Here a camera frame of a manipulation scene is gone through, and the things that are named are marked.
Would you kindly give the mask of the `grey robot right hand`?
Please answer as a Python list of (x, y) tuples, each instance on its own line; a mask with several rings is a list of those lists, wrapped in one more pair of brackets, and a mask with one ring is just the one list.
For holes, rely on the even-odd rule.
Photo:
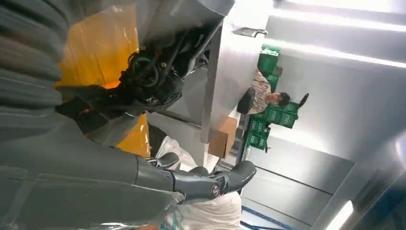
[(256, 168), (184, 172), (85, 138), (74, 122), (0, 129), (3, 230), (128, 230), (242, 189)]

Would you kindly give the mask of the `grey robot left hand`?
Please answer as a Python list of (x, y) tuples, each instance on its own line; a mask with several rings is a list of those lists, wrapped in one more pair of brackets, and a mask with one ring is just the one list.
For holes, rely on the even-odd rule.
[(116, 146), (134, 129), (141, 116), (112, 108), (114, 90), (100, 85), (57, 86), (63, 103), (56, 112), (73, 119), (89, 139)]

